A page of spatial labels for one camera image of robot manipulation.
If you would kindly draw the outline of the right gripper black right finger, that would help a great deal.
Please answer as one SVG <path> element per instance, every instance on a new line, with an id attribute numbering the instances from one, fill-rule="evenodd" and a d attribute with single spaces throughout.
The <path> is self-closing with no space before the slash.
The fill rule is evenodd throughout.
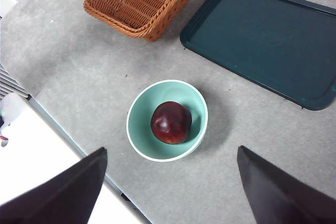
<path id="1" fill-rule="evenodd" d="M 335 223 L 335 199 L 245 146 L 237 151 L 241 182 L 257 223 Z"/>

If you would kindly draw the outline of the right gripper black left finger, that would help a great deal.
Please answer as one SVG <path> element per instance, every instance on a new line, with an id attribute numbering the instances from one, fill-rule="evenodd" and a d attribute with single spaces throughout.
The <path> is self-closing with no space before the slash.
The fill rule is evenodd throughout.
<path id="1" fill-rule="evenodd" d="M 87 223 L 107 168 L 102 147 L 1 206 L 1 223 Z"/>

